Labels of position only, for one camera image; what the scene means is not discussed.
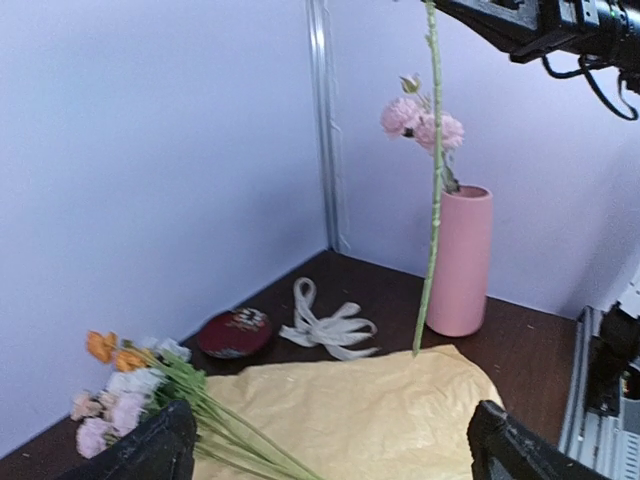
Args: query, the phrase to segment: flower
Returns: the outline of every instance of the flower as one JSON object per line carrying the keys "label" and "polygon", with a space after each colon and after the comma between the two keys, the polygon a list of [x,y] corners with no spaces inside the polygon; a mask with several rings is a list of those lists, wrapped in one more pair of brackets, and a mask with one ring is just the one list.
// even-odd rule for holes
{"label": "flower", "polygon": [[138,355],[133,351],[120,350],[116,354],[116,370],[119,372],[133,372],[138,368],[144,368],[147,366],[147,361],[141,355]]}
{"label": "flower", "polygon": [[157,338],[146,337],[144,340],[142,340],[142,346],[148,348],[156,355],[162,355],[163,350],[168,350],[185,362],[188,362],[191,358],[191,350],[189,350],[187,347],[181,347],[180,345],[178,345],[178,342],[176,342],[172,338],[165,338],[164,340],[160,341]]}
{"label": "flower", "polygon": [[92,458],[107,448],[105,435],[111,424],[101,418],[87,418],[76,432],[76,448],[84,458]]}
{"label": "flower", "polygon": [[414,129],[420,124],[420,116],[425,111],[411,98],[396,98],[382,111],[380,124],[391,138],[404,135],[407,129]]}
{"label": "flower", "polygon": [[420,90],[420,77],[417,73],[406,77],[400,77],[400,82],[404,93],[418,93]]}
{"label": "flower", "polygon": [[77,422],[85,417],[95,417],[102,412],[102,405],[91,398],[91,394],[84,391],[73,399],[73,409],[71,410],[71,420]]}
{"label": "flower", "polygon": [[109,392],[100,392],[98,402],[100,402],[100,405],[102,405],[102,408],[104,409],[102,412],[102,418],[107,422],[111,422],[113,420],[111,412],[116,403],[118,403],[118,396]]}
{"label": "flower", "polygon": [[138,426],[140,414],[144,411],[147,400],[140,393],[125,393],[111,411],[113,427],[118,435],[124,437]]}
{"label": "flower", "polygon": [[87,335],[87,350],[102,363],[111,363],[111,357],[117,341],[118,337],[113,332],[104,337],[98,332],[89,332]]}
{"label": "flower", "polygon": [[124,393],[151,395],[164,380],[164,374],[154,368],[139,368],[128,373],[114,372],[106,391],[115,396]]}
{"label": "flower", "polygon": [[[420,124],[413,129],[413,136],[421,147],[432,155],[436,148],[435,115],[424,115]],[[444,151],[454,150],[462,145],[464,129],[462,123],[448,113],[442,114],[442,148]]]}

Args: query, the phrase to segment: flower bud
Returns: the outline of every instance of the flower bud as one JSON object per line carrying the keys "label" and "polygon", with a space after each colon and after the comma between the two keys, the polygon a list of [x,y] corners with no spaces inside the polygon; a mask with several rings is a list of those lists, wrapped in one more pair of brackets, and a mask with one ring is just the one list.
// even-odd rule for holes
{"label": "flower bud", "polygon": [[412,75],[410,77],[400,77],[402,83],[402,91],[404,93],[418,93],[420,90],[420,79],[418,75]]}

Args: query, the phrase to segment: pink flower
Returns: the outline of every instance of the pink flower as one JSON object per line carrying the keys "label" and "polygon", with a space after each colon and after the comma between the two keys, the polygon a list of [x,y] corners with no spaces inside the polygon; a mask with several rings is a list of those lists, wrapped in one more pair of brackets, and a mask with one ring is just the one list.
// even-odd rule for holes
{"label": "pink flower", "polygon": [[[413,136],[421,147],[427,149],[432,155],[436,148],[435,115],[424,115],[420,124],[413,129]],[[442,114],[442,148],[445,151],[454,150],[462,145],[464,128],[462,123],[448,113]]]}
{"label": "pink flower", "polygon": [[146,403],[144,395],[139,393],[124,393],[118,398],[111,410],[113,426],[118,435],[124,437],[138,426],[140,414],[144,411]]}
{"label": "pink flower", "polygon": [[84,458],[92,458],[107,448],[105,435],[111,425],[101,418],[87,418],[76,432],[76,448]]}
{"label": "pink flower", "polygon": [[425,114],[422,106],[411,98],[396,98],[382,111],[380,124],[391,138],[405,133],[407,128],[416,128],[420,116]]}
{"label": "pink flower", "polygon": [[91,399],[89,392],[82,392],[73,399],[73,409],[71,410],[71,420],[74,422],[85,417],[95,417],[102,411],[102,405]]}

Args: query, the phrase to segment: white backdrop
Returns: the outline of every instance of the white backdrop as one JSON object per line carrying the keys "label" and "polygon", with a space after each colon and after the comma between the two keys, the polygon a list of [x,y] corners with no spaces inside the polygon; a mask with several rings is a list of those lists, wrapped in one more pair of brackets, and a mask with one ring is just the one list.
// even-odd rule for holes
{"label": "white backdrop", "polygon": [[[413,142],[389,141],[379,125],[384,105],[402,93],[399,75],[419,72],[430,85],[424,6],[328,6],[345,251],[424,275],[432,160]],[[467,131],[458,176],[495,196],[490,295],[570,317],[585,303],[608,305],[640,260],[640,124],[609,113],[584,79],[554,80],[540,62],[512,64],[442,13],[438,27],[444,107]],[[576,68],[569,55],[551,60]],[[613,71],[598,78],[617,94]]]}
{"label": "white backdrop", "polygon": [[326,247],[304,2],[1,10],[0,457]]}

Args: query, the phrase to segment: wooden table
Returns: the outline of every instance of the wooden table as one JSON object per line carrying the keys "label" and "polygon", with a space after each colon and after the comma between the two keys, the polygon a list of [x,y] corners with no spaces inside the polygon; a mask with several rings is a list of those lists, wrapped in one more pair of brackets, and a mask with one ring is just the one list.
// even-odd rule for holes
{"label": "wooden table", "polygon": [[[345,302],[361,305],[361,316],[379,329],[368,344],[379,355],[411,348],[422,279],[413,275],[323,252],[265,288],[243,305],[291,324],[293,283],[308,277],[317,286],[314,313],[333,314]],[[462,339],[425,332],[423,346],[454,344],[493,380],[506,409],[547,441],[556,444],[562,427],[573,361],[575,323],[506,302],[489,299],[485,324]],[[260,354],[243,360],[216,361],[200,353],[194,338],[193,363],[209,374],[234,374],[248,365],[332,360],[323,347],[305,349],[275,338]],[[80,464],[75,452],[78,424],[68,418],[0,460],[0,479],[52,479]]]}

